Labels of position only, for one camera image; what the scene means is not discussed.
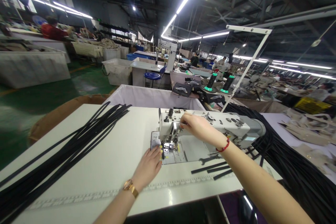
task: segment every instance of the wrench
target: wrench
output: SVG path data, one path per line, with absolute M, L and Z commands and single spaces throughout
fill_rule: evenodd
M 208 157 L 205 159 L 199 159 L 199 161 L 202 161 L 202 165 L 204 165 L 206 162 L 213 160 L 213 159 L 219 159 L 221 158 L 218 154 L 216 156 Z

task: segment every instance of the red string bracelet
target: red string bracelet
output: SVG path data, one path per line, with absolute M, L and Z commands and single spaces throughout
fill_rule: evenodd
M 225 151 L 226 148 L 229 147 L 230 139 L 227 139 L 226 141 L 227 141 L 227 145 L 226 145 L 224 148 L 222 148 L 221 150 L 218 150 L 218 149 L 216 148 L 216 151 L 218 151 L 218 152 L 223 152 L 223 151 Z

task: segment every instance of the woman's left hand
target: woman's left hand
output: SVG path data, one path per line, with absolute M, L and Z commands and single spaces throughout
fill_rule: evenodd
M 148 186 L 159 173 L 162 165 L 161 155 L 160 146 L 156 146 L 152 150 L 148 149 L 143 155 L 132 177 L 133 185 L 138 192 Z

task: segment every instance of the ceiling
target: ceiling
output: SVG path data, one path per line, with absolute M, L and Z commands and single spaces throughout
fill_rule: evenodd
M 182 0 L 107 0 L 116 3 L 130 20 L 141 22 L 161 31 L 172 18 Z M 269 12 L 265 9 L 272 4 Z M 134 12 L 132 5 L 139 11 Z M 254 26 L 265 24 L 269 20 L 330 6 L 336 10 L 336 0 L 189 0 L 175 20 L 178 38 L 196 36 L 225 30 L 227 24 Z M 336 64 L 336 25 L 332 26 L 317 47 L 311 43 L 332 24 L 336 16 L 290 22 L 271 26 L 262 56 L 276 60 L 310 63 Z M 262 35 L 251 33 L 230 33 L 227 42 L 246 43 L 250 49 L 256 49 Z M 226 38 L 213 38 L 206 41 L 211 46 L 222 44 Z

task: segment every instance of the wristwatch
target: wristwatch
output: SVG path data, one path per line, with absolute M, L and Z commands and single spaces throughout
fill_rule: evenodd
M 133 181 L 131 179 L 127 180 L 124 184 L 124 191 L 131 191 L 131 193 L 133 194 L 133 196 L 135 198 L 137 198 L 137 196 L 139 195 L 138 191 L 135 189 L 134 185 L 133 185 Z

